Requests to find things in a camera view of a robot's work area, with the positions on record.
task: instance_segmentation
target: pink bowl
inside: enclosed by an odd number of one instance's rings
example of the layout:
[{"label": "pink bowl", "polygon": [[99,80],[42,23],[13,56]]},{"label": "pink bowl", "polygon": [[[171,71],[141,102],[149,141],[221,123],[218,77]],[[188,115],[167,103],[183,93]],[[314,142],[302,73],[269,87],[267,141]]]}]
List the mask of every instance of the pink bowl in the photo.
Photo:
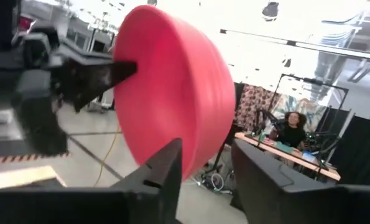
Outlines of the pink bowl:
[{"label": "pink bowl", "polygon": [[186,22],[139,6],[120,27],[114,59],[138,63],[138,72],[114,88],[118,120],[136,162],[181,138],[187,179],[217,153],[234,117],[234,85],[220,53]]}]

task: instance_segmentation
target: caution tape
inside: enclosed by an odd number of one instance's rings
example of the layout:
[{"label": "caution tape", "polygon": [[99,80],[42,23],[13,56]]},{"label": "caution tape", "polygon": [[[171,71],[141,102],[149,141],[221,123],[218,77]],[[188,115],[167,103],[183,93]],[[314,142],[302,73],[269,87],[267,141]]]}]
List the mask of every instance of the caution tape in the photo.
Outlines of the caution tape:
[{"label": "caution tape", "polygon": [[58,154],[56,156],[45,156],[40,154],[29,154],[24,156],[1,156],[0,157],[0,164],[10,163],[10,162],[30,162],[36,161],[39,159],[53,159],[53,158],[66,158],[70,157],[72,154],[69,152],[65,152],[62,154]]}]

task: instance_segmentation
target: concrete floor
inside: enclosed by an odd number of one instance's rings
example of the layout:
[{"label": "concrete floor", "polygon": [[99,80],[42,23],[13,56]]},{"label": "concrete floor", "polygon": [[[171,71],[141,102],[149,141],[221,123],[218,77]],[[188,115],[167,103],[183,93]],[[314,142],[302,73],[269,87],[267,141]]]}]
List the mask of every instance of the concrete floor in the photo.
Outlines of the concrete floor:
[{"label": "concrete floor", "polygon": [[[59,112],[61,127],[69,134],[74,134],[74,140],[88,148],[97,158],[103,160],[114,134],[77,135],[83,133],[115,132],[118,126],[116,113],[75,114],[71,107],[64,106]],[[18,138],[14,122],[7,128],[0,125],[0,136]],[[81,150],[73,141],[68,142],[71,157],[64,159],[44,159],[34,162],[1,164],[0,172],[26,167],[50,165],[69,187],[89,187],[96,182],[100,164]],[[121,134],[113,146],[113,151],[106,160],[116,173],[125,177],[137,168],[126,142]],[[104,169],[99,187],[107,187],[118,179]],[[182,184],[178,203],[177,218],[184,224],[205,223],[247,223],[244,214],[229,205],[230,196],[218,195],[195,185],[188,180]]]}]

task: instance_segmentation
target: black shirt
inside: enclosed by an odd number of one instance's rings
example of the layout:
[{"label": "black shirt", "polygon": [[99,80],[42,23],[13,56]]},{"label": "black shirt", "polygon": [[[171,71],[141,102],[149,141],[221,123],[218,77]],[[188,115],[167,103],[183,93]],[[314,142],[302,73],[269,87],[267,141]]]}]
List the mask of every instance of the black shirt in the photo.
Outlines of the black shirt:
[{"label": "black shirt", "polygon": [[291,128],[288,124],[285,124],[284,126],[284,131],[279,134],[277,141],[290,147],[298,147],[305,139],[305,131],[303,128]]}]

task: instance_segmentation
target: wooden table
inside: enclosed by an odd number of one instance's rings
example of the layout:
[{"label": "wooden table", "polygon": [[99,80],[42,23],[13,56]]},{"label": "wooden table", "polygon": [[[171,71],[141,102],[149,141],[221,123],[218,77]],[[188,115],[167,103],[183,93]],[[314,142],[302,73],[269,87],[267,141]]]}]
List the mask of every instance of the wooden table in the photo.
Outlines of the wooden table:
[{"label": "wooden table", "polygon": [[[252,144],[254,146],[258,145],[257,139],[247,138],[245,137],[245,134],[246,133],[236,133],[234,137],[241,139],[243,141],[246,141],[249,144]],[[288,154],[286,152],[281,151],[280,149],[275,148],[274,145],[268,145],[263,142],[261,142],[258,147],[263,150],[269,151],[273,154],[276,154],[284,159],[288,159],[294,163],[304,166],[308,169],[314,170],[316,172],[318,172],[319,170],[318,162],[316,160],[313,162],[305,161],[304,159],[302,159],[302,152],[298,151],[297,149],[294,149],[291,154]],[[328,170],[321,169],[320,173],[335,181],[339,181],[341,179],[341,176],[339,175],[339,173],[332,168],[328,168]]]},{"label": "wooden table", "polygon": [[0,173],[0,189],[20,187],[34,182],[57,179],[66,187],[64,181],[57,175],[51,166],[34,167]]}]

